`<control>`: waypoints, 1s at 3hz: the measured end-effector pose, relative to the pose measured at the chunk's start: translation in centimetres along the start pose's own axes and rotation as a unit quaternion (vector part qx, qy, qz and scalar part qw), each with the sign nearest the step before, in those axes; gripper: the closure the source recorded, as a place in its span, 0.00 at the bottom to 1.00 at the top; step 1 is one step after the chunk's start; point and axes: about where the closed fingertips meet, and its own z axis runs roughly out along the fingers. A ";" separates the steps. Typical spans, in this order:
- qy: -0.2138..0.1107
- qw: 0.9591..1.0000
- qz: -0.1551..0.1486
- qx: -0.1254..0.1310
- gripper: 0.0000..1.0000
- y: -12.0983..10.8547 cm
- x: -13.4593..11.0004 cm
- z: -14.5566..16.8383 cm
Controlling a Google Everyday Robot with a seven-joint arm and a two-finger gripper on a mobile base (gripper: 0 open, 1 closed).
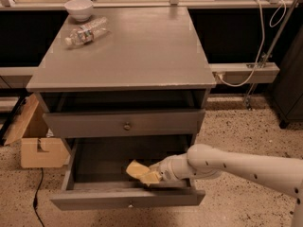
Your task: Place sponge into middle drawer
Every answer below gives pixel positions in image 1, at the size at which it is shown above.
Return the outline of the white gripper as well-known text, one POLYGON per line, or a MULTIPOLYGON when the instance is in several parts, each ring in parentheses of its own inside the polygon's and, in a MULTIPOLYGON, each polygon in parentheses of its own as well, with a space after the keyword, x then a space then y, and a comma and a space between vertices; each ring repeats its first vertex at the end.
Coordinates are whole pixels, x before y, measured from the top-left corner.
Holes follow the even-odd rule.
POLYGON ((172 155, 161 162, 149 166, 150 172, 143 174, 139 181, 150 186, 151 184, 159 184, 163 179, 166 182, 176 182, 187 179, 189 176, 189 168, 187 156, 185 154, 172 155))

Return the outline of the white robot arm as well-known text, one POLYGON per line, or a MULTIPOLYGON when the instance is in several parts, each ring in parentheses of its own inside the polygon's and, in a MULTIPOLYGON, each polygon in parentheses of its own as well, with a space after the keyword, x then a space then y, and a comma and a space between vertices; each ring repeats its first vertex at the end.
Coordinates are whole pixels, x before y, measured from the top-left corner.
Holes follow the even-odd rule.
POLYGON ((227 172, 296 199, 291 227, 303 227, 303 160, 227 152, 204 144, 148 167, 142 183, 212 178, 227 172))

